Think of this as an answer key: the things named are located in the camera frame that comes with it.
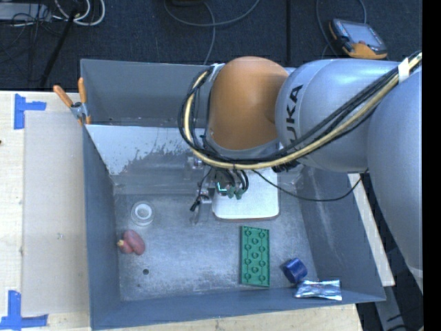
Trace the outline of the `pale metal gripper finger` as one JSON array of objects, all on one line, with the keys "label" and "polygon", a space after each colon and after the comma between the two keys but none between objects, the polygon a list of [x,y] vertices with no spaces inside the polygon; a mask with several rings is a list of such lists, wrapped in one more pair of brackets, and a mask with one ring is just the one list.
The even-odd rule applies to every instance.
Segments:
[{"label": "pale metal gripper finger", "polygon": [[208,220],[208,216],[212,212],[212,198],[208,193],[202,193],[197,196],[190,207],[192,213],[190,222],[192,225],[202,223]]},{"label": "pale metal gripper finger", "polygon": [[186,179],[189,181],[198,181],[204,175],[203,162],[193,155],[187,156],[186,161]]}]

